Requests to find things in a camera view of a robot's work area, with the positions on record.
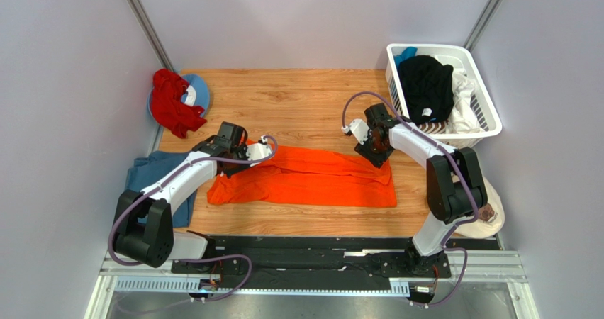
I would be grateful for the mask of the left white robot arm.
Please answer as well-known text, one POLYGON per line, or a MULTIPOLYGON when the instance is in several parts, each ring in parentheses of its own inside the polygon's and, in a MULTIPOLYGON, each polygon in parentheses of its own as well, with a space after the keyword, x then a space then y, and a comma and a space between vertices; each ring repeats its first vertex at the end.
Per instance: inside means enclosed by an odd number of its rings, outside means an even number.
POLYGON ((111 258, 123 266, 159 267, 179 255, 202 255, 206 240, 175 233, 173 217, 202 184, 249 167, 247 139, 244 127, 223 122, 217 134, 195 145, 155 183, 139 191, 125 190, 108 238, 111 258))

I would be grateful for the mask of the orange t shirt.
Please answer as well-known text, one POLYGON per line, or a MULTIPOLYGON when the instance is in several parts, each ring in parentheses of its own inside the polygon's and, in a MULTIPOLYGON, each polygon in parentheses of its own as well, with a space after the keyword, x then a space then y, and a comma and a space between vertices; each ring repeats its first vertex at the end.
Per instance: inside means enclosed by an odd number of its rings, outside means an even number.
POLYGON ((207 202, 270 203, 394 208, 391 167, 374 167, 360 156, 281 146, 275 156, 232 177, 219 176, 207 202))

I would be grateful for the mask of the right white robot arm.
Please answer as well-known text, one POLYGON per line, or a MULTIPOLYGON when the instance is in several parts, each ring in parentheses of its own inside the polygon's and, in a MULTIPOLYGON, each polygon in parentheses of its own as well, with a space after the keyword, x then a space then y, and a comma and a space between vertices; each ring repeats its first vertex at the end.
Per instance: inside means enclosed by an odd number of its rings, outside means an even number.
POLYGON ((393 152, 401 151, 425 168, 430 213, 405 250, 408 270, 419 274, 436 263, 457 227, 475 221, 478 209, 488 201, 477 154, 470 147, 446 145, 394 118, 383 103, 370 106, 364 115, 364 120, 354 119, 343 128, 357 140, 355 152, 380 168, 393 152))

